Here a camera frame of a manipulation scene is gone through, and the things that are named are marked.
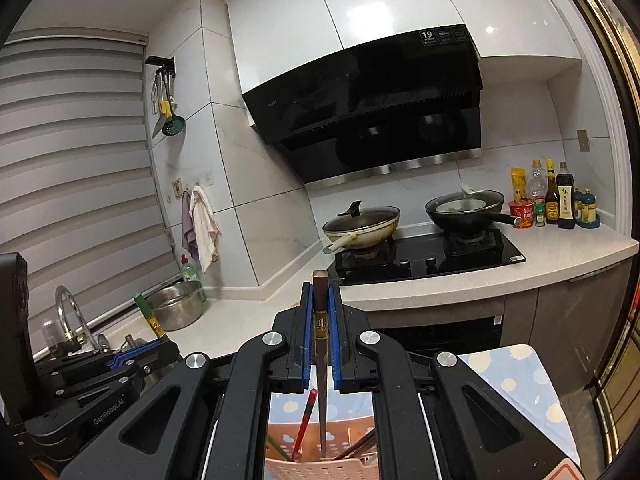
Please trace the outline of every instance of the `faucet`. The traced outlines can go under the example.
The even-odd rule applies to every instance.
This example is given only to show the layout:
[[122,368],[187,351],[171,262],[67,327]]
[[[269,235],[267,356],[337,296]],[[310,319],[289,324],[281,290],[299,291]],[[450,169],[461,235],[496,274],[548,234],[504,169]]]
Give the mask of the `faucet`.
[[60,323],[62,323],[62,328],[65,331],[66,339],[71,343],[72,346],[77,346],[76,350],[80,349],[76,332],[69,326],[69,321],[66,318],[65,305],[63,303],[64,296],[66,296],[69,300],[69,303],[71,303],[71,307],[73,307],[73,310],[76,313],[76,317],[78,318],[78,321],[82,326],[85,338],[89,340],[89,343],[91,343],[91,346],[94,347],[94,350],[100,350],[100,345],[98,345],[98,342],[95,340],[94,335],[91,333],[89,326],[84,320],[84,316],[82,315],[82,312],[80,312],[80,307],[78,307],[76,299],[73,297],[71,292],[69,292],[69,289],[66,288],[66,286],[59,285],[56,288],[56,307],[58,308],[58,319],[60,320]]

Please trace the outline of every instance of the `purple cloth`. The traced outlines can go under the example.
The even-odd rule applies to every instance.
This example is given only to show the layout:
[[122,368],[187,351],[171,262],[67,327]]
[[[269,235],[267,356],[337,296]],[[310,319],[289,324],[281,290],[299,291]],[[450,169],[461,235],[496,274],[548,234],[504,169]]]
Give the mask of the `purple cloth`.
[[182,194],[182,247],[189,251],[189,254],[193,259],[199,261],[196,231],[193,229],[193,218],[191,218],[191,215],[189,214],[190,205],[191,192],[185,191]]

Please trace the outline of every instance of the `tiled wall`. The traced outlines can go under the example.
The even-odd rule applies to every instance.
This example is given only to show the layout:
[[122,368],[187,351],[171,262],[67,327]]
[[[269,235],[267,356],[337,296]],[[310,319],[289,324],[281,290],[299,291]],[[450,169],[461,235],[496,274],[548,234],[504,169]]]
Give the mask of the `tiled wall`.
[[[600,220],[616,223],[616,179],[609,130],[589,64],[583,61],[549,80],[556,106],[567,166],[576,186],[590,187],[597,195]],[[578,130],[587,130],[590,152],[581,152]]]
[[[220,227],[220,259],[205,286],[263,285],[318,240],[306,190],[288,165],[248,126],[226,7],[222,0],[180,0],[149,33],[146,55],[175,57],[176,113],[186,130],[150,139],[165,225],[181,239],[181,204],[171,182],[199,183]],[[149,133],[154,68],[145,68]]]
[[480,98],[482,156],[309,191],[322,237],[322,224],[354,200],[362,206],[400,208],[400,226],[430,221],[424,205],[431,198],[460,190],[460,181],[476,189],[513,195],[512,166],[531,168],[535,158],[564,160],[562,137],[545,82],[487,85]]

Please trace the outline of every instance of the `white polka dot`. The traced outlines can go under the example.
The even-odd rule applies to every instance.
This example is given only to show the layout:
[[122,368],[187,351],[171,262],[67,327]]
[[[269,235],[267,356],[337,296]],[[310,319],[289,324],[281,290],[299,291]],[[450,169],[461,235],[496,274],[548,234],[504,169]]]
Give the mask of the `white polka dot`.
[[517,359],[518,361],[522,361],[526,359],[531,354],[533,354],[533,348],[529,345],[513,345],[510,349],[511,357]]
[[513,390],[515,390],[516,388],[516,381],[509,378],[509,379],[505,379],[500,383],[500,387],[505,391],[505,392],[512,392]]
[[338,408],[333,404],[326,406],[326,420],[333,420],[338,415]]
[[564,420],[564,412],[559,402],[554,402],[549,409],[546,410],[546,420],[549,422],[562,422]]
[[287,402],[284,403],[282,410],[285,413],[293,413],[297,410],[297,408],[298,408],[298,403],[295,400],[288,400]]
[[469,356],[469,366],[472,370],[482,373],[491,364],[491,354],[489,352],[477,352]]
[[533,372],[533,380],[538,384],[549,384],[551,382],[544,368],[538,368],[535,372]]

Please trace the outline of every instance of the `white countertop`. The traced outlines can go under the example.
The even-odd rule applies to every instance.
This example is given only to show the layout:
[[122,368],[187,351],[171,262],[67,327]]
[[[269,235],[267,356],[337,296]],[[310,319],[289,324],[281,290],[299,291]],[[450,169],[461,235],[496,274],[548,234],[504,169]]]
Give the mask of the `white countertop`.
[[[391,310],[481,300],[550,285],[610,266],[638,252],[638,242],[602,225],[572,231],[555,226],[500,229],[527,258],[526,262],[494,269],[433,276],[420,280],[352,285],[340,288],[345,304],[362,310]],[[265,301],[207,300],[202,317],[182,330],[170,332],[182,355],[201,351],[210,357],[232,353],[271,328],[274,316],[298,304],[302,283],[315,269],[325,269],[333,257],[318,253],[285,285]],[[125,334],[146,340],[154,334],[140,314],[130,316],[107,332],[120,345]]]

